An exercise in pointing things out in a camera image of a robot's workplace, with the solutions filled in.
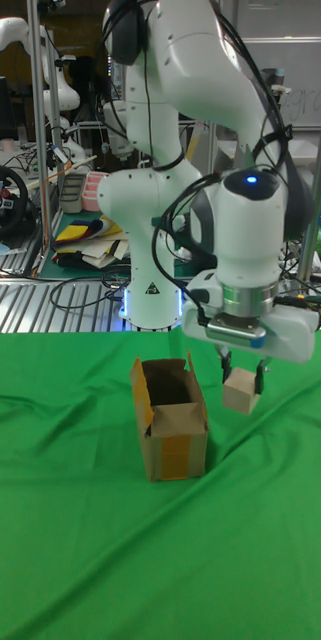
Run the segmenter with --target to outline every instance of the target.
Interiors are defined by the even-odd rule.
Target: green backdrop
[[[129,370],[188,347],[207,473],[149,484]],[[321,640],[321,333],[271,369],[247,418],[180,329],[0,335],[0,640]]]

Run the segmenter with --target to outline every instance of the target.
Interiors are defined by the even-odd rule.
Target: small wooden cube
[[[224,407],[249,416],[260,398],[255,393],[255,377],[251,371],[234,369],[223,385]]]

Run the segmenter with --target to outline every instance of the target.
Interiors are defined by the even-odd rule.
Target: open cardboard box
[[[208,437],[204,398],[190,353],[182,359],[137,358],[130,372],[140,446],[151,482],[203,475]]]

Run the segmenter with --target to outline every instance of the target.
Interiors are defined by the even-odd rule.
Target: steering wheel
[[[0,165],[0,238],[12,233],[21,222],[27,200],[28,190],[22,178]]]

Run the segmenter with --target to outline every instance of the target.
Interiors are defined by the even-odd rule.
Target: mechanical arm link
[[[103,31],[110,54],[128,65],[128,139],[154,161],[151,169],[112,174],[98,190],[101,210],[129,238],[132,279],[123,315],[147,329],[179,319],[180,283],[168,250],[174,244],[167,233],[173,234],[162,214],[168,222],[185,199],[180,194],[195,195],[184,209],[191,242],[215,256],[217,266],[188,286],[184,332],[218,348],[305,362],[318,315],[275,304],[281,246],[299,237],[313,215],[287,150],[289,133],[259,80],[242,70],[241,43],[230,37],[215,3],[159,0],[147,17],[143,4],[112,0]],[[201,181],[181,154],[179,112],[235,130],[238,169]],[[203,187],[197,192],[195,181]]]

